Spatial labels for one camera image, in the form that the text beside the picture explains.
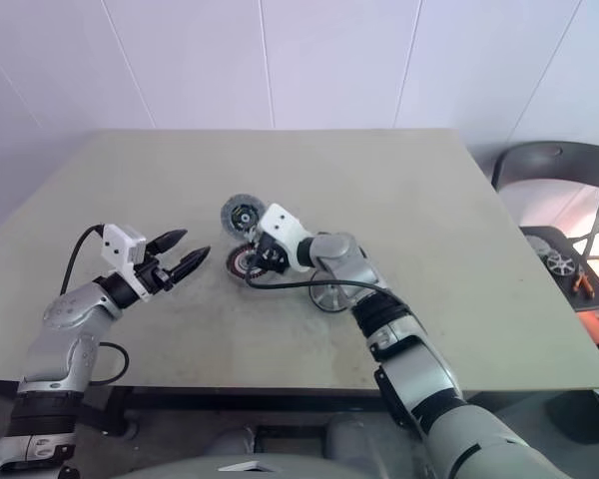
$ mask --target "tool on chair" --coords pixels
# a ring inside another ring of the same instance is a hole
[[[582,264],[579,264],[577,268],[577,275],[575,276],[575,280],[572,283],[572,292],[579,292],[579,288],[583,286],[583,289],[586,293],[586,297],[589,299],[593,299],[595,297],[595,289],[592,287],[590,279],[588,278],[588,274],[584,269]]]

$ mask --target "orange handle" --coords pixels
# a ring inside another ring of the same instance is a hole
[[[590,281],[588,280],[588,276],[586,276],[585,274],[582,277],[581,284],[583,284],[583,288],[585,289],[586,294],[588,294],[588,297],[590,299],[594,298],[595,297],[595,290],[592,287],[592,284],[590,284]]]
[[[575,279],[575,282],[572,283],[572,292],[579,291],[579,286],[581,285],[582,281],[583,281],[583,274],[577,274],[577,278]]]

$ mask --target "grinding wheel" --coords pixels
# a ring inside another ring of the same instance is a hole
[[[238,240],[252,241],[256,226],[266,212],[266,207],[251,195],[234,195],[220,211],[220,220],[224,229]]]
[[[227,257],[227,271],[239,279],[246,279],[249,265],[255,253],[256,248],[249,242],[236,247]],[[254,267],[251,270],[251,278],[260,277],[266,273],[264,269]]]

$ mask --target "chair backrest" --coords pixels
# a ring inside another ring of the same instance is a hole
[[[599,146],[534,142],[506,150],[497,160],[492,186],[500,190],[524,180],[566,180],[599,188]]]

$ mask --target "gray table top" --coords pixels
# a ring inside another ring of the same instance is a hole
[[[463,388],[599,386],[596,347],[449,130],[97,134],[0,230],[0,379],[20,377],[77,236],[104,222],[148,238],[188,228],[174,256],[213,246],[113,326],[132,356],[121,384],[374,388],[348,313],[229,278],[238,243],[219,213],[235,193],[280,203],[309,230],[353,233]],[[106,270],[87,241],[72,284]],[[103,376],[119,367],[98,362]]]

